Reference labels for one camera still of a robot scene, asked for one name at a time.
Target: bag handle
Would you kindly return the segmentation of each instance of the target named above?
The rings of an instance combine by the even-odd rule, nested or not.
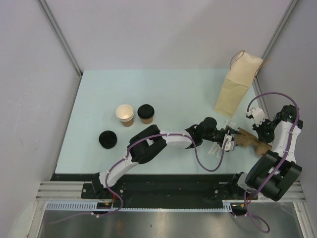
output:
[[[236,57],[238,54],[240,54],[241,52],[243,52],[242,55],[239,57],[239,58],[241,58],[241,57],[244,55],[245,50],[239,51],[238,53],[236,53],[236,54],[231,58],[231,60],[230,60],[230,69],[229,69],[229,70],[231,70],[233,58],[235,58],[235,57]]]

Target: white paper cup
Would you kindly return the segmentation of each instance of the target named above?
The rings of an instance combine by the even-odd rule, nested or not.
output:
[[[124,126],[132,126],[134,122],[134,113],[133,108],[130,105],[124,104],[119,106],[115,111],[115,114]]]

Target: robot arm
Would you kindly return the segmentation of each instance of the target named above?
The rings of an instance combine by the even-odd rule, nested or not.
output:
[[[151,135],[159,135],[159,134],[190,134],[186,131],[181,132],[167,132],[160,131],[156,125],[152,125],[142,131],[140,134],[136,135],[130,140],[130,145],[128,148],[135,143],[136,141],[145,138]],[[155,137],[153,139],[148,139],[140,144],[133,147],[128,155],[123,156],[125,159],[123,162],[118,164],[113,168],[111,174],[108,177],[108,186],[112,187],[116,184],[117,180],[121,178],[125,173],[127,173],[130,169],[139,164],[145,164],[152,160],[160,151],[162,151],[166,146],[180,147],[180,148],[188,148],[192,144],[192,141],[184,136],[160,136]],[[108,171],[101,172],[99,174],[100,183],[106,188],[106,175]]]
[[[274,133],[277,134],[272,151],[267,151],[248,174],[243,172],[239,174],[237,185],[250,192],[258,189],[269,176],[272,168],[281,161],[288,141],[289,128],[295,121],[296,110],[292,105],[284,106],[274,120],[270,121],[260,108],[253,108],[247,113],[247,117],[255,120],[253,130],[257,132],[259,140],[270,143],[275,138]],[[129,153],[125,155],[127,157],[123,156],[124,161],[115,166],[109,174],[108,186],[114,186],[117,180],[134,166],[151,161],[166,146],[194,148],[193,141],[199,146],[203,140],[209,140],[217,142],[225,151],[233,150],[235,145],[233,135],[238,132],[228,126],[217,130],[216,125],[215,119],[206,118],[199,125],[193,125],[181,132],[166,132],[159,130],[156,125],[149,126],[130,140]],[[293,131],[292,144],[286,160],[261,190],[265,197],[278,201],[300,175],[302,168],[295,164],[294,149],[302,127],[303,122],[299,120]],[[97,173],[92,179],[96,194],[100,189],[106,188],[108,173],[107,171]]]
[[[193,125],[190,128],[181,132],[167,132],[159,130],[156,125],[149,126],[148,128],[146,128],[130,140],[128,149],[131,149],[128,155],[125,154],[123,156],[124,161],[115,166],[109,174],[107,180],[108,186],[114,186],[120,177],[122,177],[125,173],[127,173],[136,165],[145,164],[151,161],[166,146],[179,147],[184,149],[194,148],[192,140],[195,142],[196,146],[199,146],[201,145],[203,139],[205,139],[215,141],[221,147],[224,146],[225,151],[233,150],[234,138],[231,134],[236,133],[236,131],[231,129],[230,127],[227,127],[226,129],[217,130],[216,125],[217,122],[215,119],[206,118],[199,125]],[[100,187],[99,184],[101,184],[103,188],[106,188],[106,175],[108,173],[108,171],[104,171],[96,174],[92,181],[93,186],[97,188]]]
[[[271,173],[272,168],[281,161],[286,151],[290,128],[295,123],[296,109],[293,105],[284,106],[273,121],[267,119],[260,108],[252,108],[247,112],[247,117],[254,119],[253,130],[257,132],[260,141],[270,143],[274,140],[272,150],[267,151],[248,174],[240,174],[238,185],[250,191],[258,189]],[[278,201],[300,175],[302,168],[295,164],[294,150],[297,136],[302,128],[303,122],[299,120],[292,132],[291,147],[284,163],[261,190],[265,197]]]

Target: paper cup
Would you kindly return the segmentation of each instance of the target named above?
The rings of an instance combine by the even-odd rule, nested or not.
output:
[[[133,108],[130,105],[124,104],[117,108],[115,111],[116,116],[118,117],[119,121],[124,126],[132,126],[134,119]]]
[[[138,116],[142,123],[150,124],[153,122],[154,108],[149,104],[144,104],[139,107]]]

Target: metal frame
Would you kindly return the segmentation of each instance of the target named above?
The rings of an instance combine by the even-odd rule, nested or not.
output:
[[[312,223],[307,202],[294,202],[294,207],[304,238],[315,238],[317,233]]]
[[[36,201],[87,201],[81,198],[83,185],[91,182],[43,181],[40,185]],[[305,202],[300,182],[295,182],[278,202]],[[243,200],[224,200],[224,202],[243,202]],[[271,199],[259,195],[253,202],[272,202]]]
[[[52,30],[54,31],[55,35],[57,36],[58,41],[60,42],[61,47],[65,51],[67,57],[69,58],[72,66],[74,67],[76,73],[78,74],[78,77],[81,78],[83,75],[83,72],[80,70],[80,67],[77,63],[77,60],[75,59],[62,31],[60,30],[57,21],[55,20],[52,11],[50,10],[48,4],[45,0],[37,0],[37,2],[40,5],[40,8],[43,11],[43,14],[47,18],[50,26],[52,27]]]
[[[278,41],[281,34],[285,30],[287,24],[289,23],[291,17],[293,16],[296,8],[298,7],[298,5],[301,1],[302,0],[291,0],[291,2],[289,3],[289,5],[286,9],[286,12],[284,13],[281,21],[278,24],[278,27],[276,28],[272,38],[270,39],[269,44],[267,45],[267,47],[262,55],[263,60],[267,60],[269,58],[272,50],[274,49],[274,47],[276,45],[276,42]],[[262,90],[261,90],[261,87],[259,84],[258,76],[256,76],[256,78],[254,79],[253,89],[254,89],[256,95],[262,94]],[[263,109],[263,111],[268,116],[268,118],[272,119],[270,116],[270,113],[268,112],[268,109],[267,109],[267,106],[266,106],[266,103],[265,103],[265,100],[263,97],[258,98],[258,104]]]
[[[46,208],[46,204],[47,204],[46,201],[39,201],[37,203],[37,207],[34,213],[34,217],[33,217],[32,224],[31,224],[30,231],[27,238],[38,237],[41,224],[42,224],[42,219],[45,212],[45,208]]]

